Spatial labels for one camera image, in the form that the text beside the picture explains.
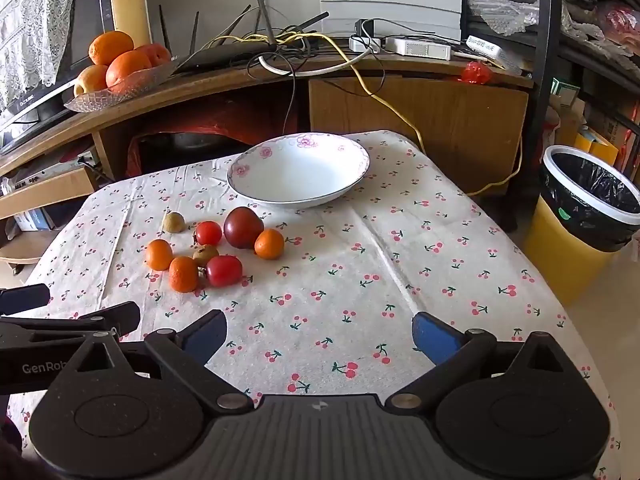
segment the white power strip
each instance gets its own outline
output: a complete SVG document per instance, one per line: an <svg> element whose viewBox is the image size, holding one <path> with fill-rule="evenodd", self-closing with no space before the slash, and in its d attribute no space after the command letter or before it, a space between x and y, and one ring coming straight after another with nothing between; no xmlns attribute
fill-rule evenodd
<svg viewBox="0 0 640 480"><path fill-rule="evenodd" d="M513 72L515 75L522 75L522 69L518 66L518 64L495 43L481 40L480 38L476 38L475 36L469 36L468 38L466 38L466 46L468 46L471 50L482 54L483 56L487 56L489 59L497 61L509 72Z"/></svg>
<svg viewBox="0 0 640 480"><path fill-rule="evenodd" d="M400 54L400 56L430 57L431 59L451 60L451 47L441 43L422 40L403 40L401 38L387 38L385 50Z"/></svg>

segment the yellow cable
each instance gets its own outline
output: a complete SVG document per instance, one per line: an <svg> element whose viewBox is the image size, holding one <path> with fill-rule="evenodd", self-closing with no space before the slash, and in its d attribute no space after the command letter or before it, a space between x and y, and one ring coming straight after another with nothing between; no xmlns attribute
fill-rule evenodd
<svg viewBox="0 0 640 480"><path fill-rule="evenodd" d="M282 36L288 36L288 38L285 38L284 40L280 40L279 38L282 37ZM266 36L262 35L262 34L252 34L251 36L249 36L247 38L236 38L235 36L220 36L219 38L214 38L209 43L213 43L214 41L222 39L222 38L231 38L231 39L236 40L236 41L267 41L268 40L268 38ZM293 31L287 31L287 32L283 32L283 33L277 35L276 36L276 41L278 43L289 43L290 41L295 41L295 40L298 40L300 38L322 38L325 41L327 41L329 44L331 44L331 46L336 50L336 52L338 52L338 54L345 61L349 61L349 58L347 57L347 55L335 43L334 40L332 40L331 38L329 38L325 34L320 34L319 32L298 33L298 32L293 32ZM360 86L362 86L362 89L365 91L365 93L367 95L369 95L370 97L373 97L376 101L378 101L379 103L381 103L381 104L385 105L387 108L389 108L389 110L391 110L393 113L395 113L396 116L398 116L398 118L400 118L404 123L406 123L415 132L415 134L418 137L418 142L420 142L420 149L426 155L427 152L426 152L426 149L424 147L424 142L422 140L422 134L420 133L420 130L418 130L418 128L409 119L407 119L404 115L402 115L391 104L386 102L383 98L378 97L377 95L373 94L369 90L369 88L367 88L366 83L362 79L362 76L360 75L360 72L358 71L358 69L356 67L351 65L350 68L353 70L353 73L358 78L358 82L360 83ZM476 196L476 195L481 194L482 192L485 192L490 187L502 186L503 184L506 184L508 181L510 181L518 173L520 173L520 169L522 168L522 156L523 156L522 155L522 136L520 136L518 138L518 152L519 152L518 167L507 178L501 180L500 182L492 182L490 184L487 184L482 189L479 189L478 191L475 191L473 193L467 193L466 195L467 196Z"/></svg>
<svg viewBox="0 0 640 480"><path fill-rule="evenodd" d="M467 193L467 196L476 196L479 195L482 192L485 192L487 189L489 189L490 187L493 186L502 186L502 184L506 184L508 181L510 181L514 176L516 176L518 173L520 173L520 168L522 167L522 136L520 136L518 138L518 148L519 148L519 152L520 152L520 158L518 160L518 167L516 168L516 171L514 171L513 173L511 173L507 178L505 178L504 180L501 180L500 182L492 182L491 184L487 184L486 186L484 186L482 189L478 190L478 191L474 191L473 193Z"/></svg>
<svg viewBox="0 0 640 480"><path fill-rule="evenodd" d="M319 32L309 32L309 33L306 33L306 34L295 34L295 35L290 36L289 38L287 38L286 41L288 43L289 41L295 41L295 40L297 40L299 38L323 38L325 41L327 41L328 43L331 44L331 46L338 52L338 54L340 54L340 56L342 56L342 58L345 61L349 61L349 58L347 57L347 55L335 43L335 41L332 40L331 38L329 38L328 36L324 35L324 34L320 34ZM358 72L358 69L356 67L351 65L350 68L353 70L353 73L358 78L358 82L360 83L360 86L362 86L362 89L365 91L365 93L367 95L373 97L376 101L378 101L379 103L382 103L387 108L389 108L389 110L391 110L393 113L395 113L398 116L399 119L401 119L404 123L406 123L407 126L409 126L415 132L415 134L418 137L418 142L420 142L420 149L422 150L423 153L426 153L426 150L424 149L424 143L422 142L422 134L420 133L420 130L418 130L418 128L416 128L415 125L409 119L407 119L404 115L402 115L398 110L393 108L392 105L387 103L382 97L378 97L373 92L371 92L371 90L369 90L369 88L367 88L367 85L364 83L364 80L362 79L362 76L360 75L360 72Z"/></svg>

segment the cherry print tablecloth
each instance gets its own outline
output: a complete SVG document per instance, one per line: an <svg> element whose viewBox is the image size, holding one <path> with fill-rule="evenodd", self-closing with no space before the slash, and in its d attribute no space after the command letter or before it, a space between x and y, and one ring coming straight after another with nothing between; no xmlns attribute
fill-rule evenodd
<svg viewBox="0 0 640 480"><path fill-rule="evenodd" d="M366 177L347 195L309 210L267 208L226 183L235 157L182 166L118 182L86 200L33 271L52 301L26 313L68 317L135 301L139 340L162 327L180 330L213 308L228 320L225 345L208 367L258 402L263 393L356 394L382 400L430 369L414 348L411 320L420 310L459 330L485 328L521 341L532 330L558 340L612 420L602 460L618 478L620 447L613 405L593 360L537 270L496 224L404 137L356 134L368 150ZM177 254L193 252L193 227L222 223L247 205L286 238L281 259L260 260L226 242L244 279L222 289L173 292L144 251L164 238ZM162 231L168 210L189 225ZM25 435L41 393L13 396L10 413Z"/></svg>

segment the dark red tomato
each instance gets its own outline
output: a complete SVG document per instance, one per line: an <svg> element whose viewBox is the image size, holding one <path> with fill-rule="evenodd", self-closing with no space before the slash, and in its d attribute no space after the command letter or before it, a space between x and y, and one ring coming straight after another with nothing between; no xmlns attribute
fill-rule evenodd
<svg viewBox="0 0 640 480"><path fill-rule="evenodd" d="M207 220L206 222L200 222L196 226L196 232L193 237L200 245L215 246L222 238L222 229L215 222Z"/></svg>
<svg viewBox="0 0 640 480"><path fill-rule="evenodd" d="M207 278L213 286L233 285L242 279L242 262L235 256L215 256L207 263Z"/></svg>

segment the cabinet door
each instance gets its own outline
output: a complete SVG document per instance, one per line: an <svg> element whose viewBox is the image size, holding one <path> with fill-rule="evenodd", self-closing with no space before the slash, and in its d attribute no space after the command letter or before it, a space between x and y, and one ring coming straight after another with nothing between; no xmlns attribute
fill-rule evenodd
<svg viewBox="0 0 640 480"><path fill-rule="evenodd" d="M356 78L331 83L364 94ZM378 78L365 78L375 91ZM427 156L464 192L499 182L513 171L527 107L526 92L389 75L378 94L420 130ZM418 144L415 132L368 96L341 91L321 79L309 81L311 129L346 134L399 132Z"/></svg>

